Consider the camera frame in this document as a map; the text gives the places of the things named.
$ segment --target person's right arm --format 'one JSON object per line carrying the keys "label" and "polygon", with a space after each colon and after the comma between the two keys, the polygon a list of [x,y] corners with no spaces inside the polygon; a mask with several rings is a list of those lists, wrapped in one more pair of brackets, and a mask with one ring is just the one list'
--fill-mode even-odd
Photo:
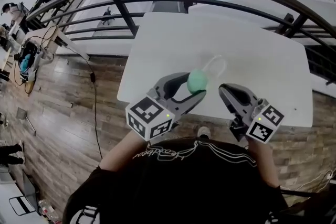
{"label": "person's right arm", "polygon": [[247,141],[248,151],[256,160],[262,179],[272,188],[280,187],[280,181],[274,164],[271,147],[252,138],[248,138]]}

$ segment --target mint green sphere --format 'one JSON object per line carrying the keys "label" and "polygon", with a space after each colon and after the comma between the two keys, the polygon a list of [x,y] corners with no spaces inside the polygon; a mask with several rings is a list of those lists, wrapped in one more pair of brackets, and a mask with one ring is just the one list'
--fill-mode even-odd
{"label": "mint green sphere", "polygon": [[205,90],[207,84],[208,78],[203,70],[194,69],[190,72],[187,80],[187,87],[190,93]]}

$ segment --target desk leg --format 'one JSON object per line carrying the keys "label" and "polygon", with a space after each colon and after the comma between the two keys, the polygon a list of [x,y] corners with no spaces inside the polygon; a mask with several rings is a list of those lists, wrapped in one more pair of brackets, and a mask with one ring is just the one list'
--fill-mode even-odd
{"label": "desk leg", "polygon": [[73,43],[66,35],[64,35],[60,30],[57,33],[58,37],[67,45],[68,48],[72,49],[73,51],[77,52],[81,55],[85,60],[90,60],[90,56],[88,56],[85,52],[81,51],[79,46]]}

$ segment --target white table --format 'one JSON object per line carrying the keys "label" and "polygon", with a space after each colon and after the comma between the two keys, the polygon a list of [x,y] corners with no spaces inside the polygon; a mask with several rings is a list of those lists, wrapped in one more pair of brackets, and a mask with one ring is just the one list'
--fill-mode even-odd
{"label": "white table", "polygon": [[[147,13],[139,28],[118,91],[134,101],[163,76],[202,68],[222,55],[227,68],[190,113],[233,119],[218,95],[222,83],[236,83],[280,110],[283,125],[312,126],[312,89],[303,45],[228,18]],[[178,92],[186,97],[187,89]]]}

